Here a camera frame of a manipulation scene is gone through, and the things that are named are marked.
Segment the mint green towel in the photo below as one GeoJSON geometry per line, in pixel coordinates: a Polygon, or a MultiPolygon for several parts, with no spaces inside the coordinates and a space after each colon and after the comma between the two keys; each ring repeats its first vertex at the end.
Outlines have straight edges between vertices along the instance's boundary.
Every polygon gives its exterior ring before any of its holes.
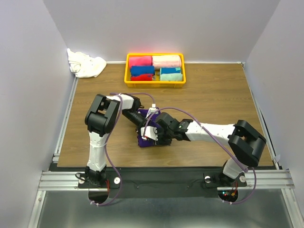
{"type": "Polygon", "coordinates": [[[181,73],[174,73],[174,74],[161,74],[161,81],[182,81],[182,74],[181,73]]]}

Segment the wooden table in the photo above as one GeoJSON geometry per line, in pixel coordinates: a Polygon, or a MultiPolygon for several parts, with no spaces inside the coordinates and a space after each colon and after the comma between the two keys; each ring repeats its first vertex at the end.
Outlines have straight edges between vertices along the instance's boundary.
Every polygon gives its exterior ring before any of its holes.
{"type": "MultiPolygon", "coordinates": [[[[152,94],[158,107],[175,106],[193,114],[202,123],[234,124],[247,120],[262,132],[257,112],[240,64],[187,64],[187,83],[183,88],[128,88],[124,84],[124,64],[107,65],[96,78],[78,81],[58,167],[85,167],[89,155],[89,136],[84,119],[96,94],[145,92],[152,94]]],[[[146,107],[148,96],[141,95],[146,107]]],[[[174,118],[188,118],[168,111],[174,118]]],[[[171,146],[139,148],[135,126],[124,116],[115,127],[108,152],[118,167],[222,166],[229,158],[216,143],[179,142],[171,146]]],[[[273,165],[266,148],[260,166],[273,165]]]]}

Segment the yellow plastic crate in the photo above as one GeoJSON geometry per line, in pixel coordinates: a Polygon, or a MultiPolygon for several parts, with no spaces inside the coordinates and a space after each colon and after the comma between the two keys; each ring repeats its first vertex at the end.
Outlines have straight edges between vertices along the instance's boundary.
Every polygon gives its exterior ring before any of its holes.
{"type": "Polygon", "coordinates": [[[127,61],[125,65],[124,82],[128,87],[182,87],[186,83],[186,72],[185,72],[185,61],[184,55],[181,53],[130,53],[127,55],[127,61]],[[171,82],[171,81],[160,81],[160,76],[156,75],[155,81],[131,81],[131,73],[129,68],[130,57],[140,56],[164,56],[164,55],[178,55],[181,59],[181,73],[182,81],[171,82]]]}

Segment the gray wall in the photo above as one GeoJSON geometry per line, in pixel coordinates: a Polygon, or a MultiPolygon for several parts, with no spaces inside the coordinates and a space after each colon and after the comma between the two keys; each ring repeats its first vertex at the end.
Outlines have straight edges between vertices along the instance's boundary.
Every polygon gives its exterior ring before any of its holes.
{"type": "Polygon", "coordinates": [[[0,227],[27,227],[72,85],[66,45],[41,0],[1,1],[0,227]]]}
{"type": "Polygon", "coordinates": [[[64,41],[107,61],[181,52],[187,61],[245,61],[279,0],[44,0],[64,41]]]}
{"type": "Polygon", "coordinates": [[[245,70],[304,214],[304,1],[281,0],[245,70]]]}

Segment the crumpled white towel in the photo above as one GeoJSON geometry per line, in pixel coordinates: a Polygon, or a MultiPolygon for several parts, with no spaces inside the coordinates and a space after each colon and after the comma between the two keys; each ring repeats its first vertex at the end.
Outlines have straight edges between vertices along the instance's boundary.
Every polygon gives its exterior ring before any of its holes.
{"type": "Polygon", "coordinates": [[[103,58],[92,58],[81,52],[72,52],[67,49],[70,70],[76,77],[97,77],[105,68],[106,61],[103,58]]]}

